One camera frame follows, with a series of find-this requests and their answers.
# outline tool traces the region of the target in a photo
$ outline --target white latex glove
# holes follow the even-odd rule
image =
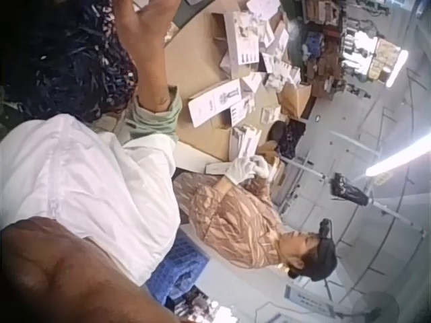
[[[249,157],[236,158],[224,174],[235,185],[250,178],[256,164]]]
[[[262,156],[252,156],[251,161],[254,163],[253,172],[260,178],[268,178],[269,165]]]

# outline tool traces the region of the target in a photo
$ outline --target man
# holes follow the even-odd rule
[[[180,221],[170,178],[181,100],[164,61],[180,0],[153,0],[139,13],[132,0],[113,3],[139,74],[133,140],[121,146],[59,115],[1,142],[2,322],[178,322],[139,286]]]
[[[257,178],[239,186],[252,173]],[[242,268],[282,264],[291,278],[327,278],[337,266],[328,221],[321,223],[318,234],[285,232],[269,196],[268,175],[263,157],[240,158],[221,179],[182,173],[174,181],[174,191],[198,237],[232,264]]]

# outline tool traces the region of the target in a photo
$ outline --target workbench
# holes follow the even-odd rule
[[[183,100],[178,118],[177,134],[186,143],[222,161],[228,161],[231,128],[221,115],[194,128],[188,108],[188,99],[209,86],[227,79],[219,68],[226,48],[221,48],[211,36],[211,12],[244,9],[246,0],[215,0],[198,13],[168,44],[165,49],[168,82],[177,85]],[[266,141],[270,124],[261,124],[261,110],[278,103],[276,92],[262,84],[256,93],[256,109],[240,123],[251,124],[262,130],[260,143]]]

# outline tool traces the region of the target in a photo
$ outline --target fluorescent light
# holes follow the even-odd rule
[[[376,176],[382,174],[388,170],[404,165],[429,151],[431,151],[431,133],[419,139],[404,150],[401,150],[399,153],[396,153],[388,159],[368,168],[365,175]]]
[[[388,81],[386,82],[386,87],[391,87],[393,85],[393,82],[397,78],[398,73],[400,72],[401,68],[404,66],[405,62],[407,61],[408,56],[409,56],[409,52],[405,49],[403,49],[399,53],[397,62],[393,67],[391,76],[389,76]]]

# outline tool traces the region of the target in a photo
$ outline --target patterned shirt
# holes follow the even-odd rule
[[[284,231],[269,196],[269,185],[255,179],[235,186],[222,198],[213,186],[220,176],[183,173],[174,181],[180,208],[199,238],[220,256],[242,268],[279,263],[274,247]]]

